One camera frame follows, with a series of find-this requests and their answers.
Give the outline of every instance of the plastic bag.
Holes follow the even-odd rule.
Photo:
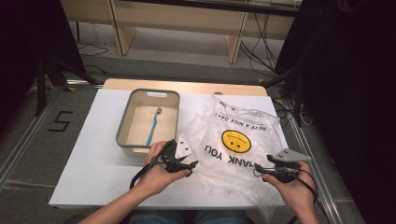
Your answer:
[[[263,218],[271,219],[280,204],[278,192],[253,174],[254,163],[274,165],[266,159],[281,148],[276,127],[279,118],[265,112],[211,101],[197,113],[182,136],[191,148],[186,161],[199,161],[195,175],[226,190],[235,190],[260,208]]]

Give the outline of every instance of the blue toothbrush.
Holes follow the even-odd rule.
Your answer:
[[[149,144],[151,143],[152,134],[154,133],[155,126],[157,125],[157,115],[161,114],[162,111],[163,110],[160,107],[158,107],[157,111],[155,112],[154,120],[152,121],[151,132],[149,132],[148,141],[146,142],[146,146],[149,146]]]

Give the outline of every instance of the yellow smiley face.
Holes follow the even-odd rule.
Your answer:
[[[238,131],[225,131],[221,136],[221,140],[224,146],[234,152],[244,153],[251,148],[251,142],[248,137]]]

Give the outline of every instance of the person's right hand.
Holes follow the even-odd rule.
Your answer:
[[[161,151],[167,142],[161,141],[151,146],[144,165],[151,162],[151,159]],[[156,164],[151,167],[148,173],[137,182],[135,188],[143,189],[148,195],[158,194],[163,191],[171,183],[191,174],[190,170],[181,170],[176,173],[168,173],[161,165]]]
[[[305,162],[299,161],[298,164],[300,170],[310,173],[310,168]],[[314,180],[309,174],[300,172],[299,177],[312,189],[315,189]],[[318,223],[314,211],[314,195],[300,181],[293,180],[289,183],[282,183],[272,175],[263,175],[262,179],[279,191],[286,206],[294,212],[301,223]]]

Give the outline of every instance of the pants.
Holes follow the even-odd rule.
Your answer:
[[[247,224],[244,210],[203,210],[197,211],[195,217],[180,210],[135,210],[129,224]]]

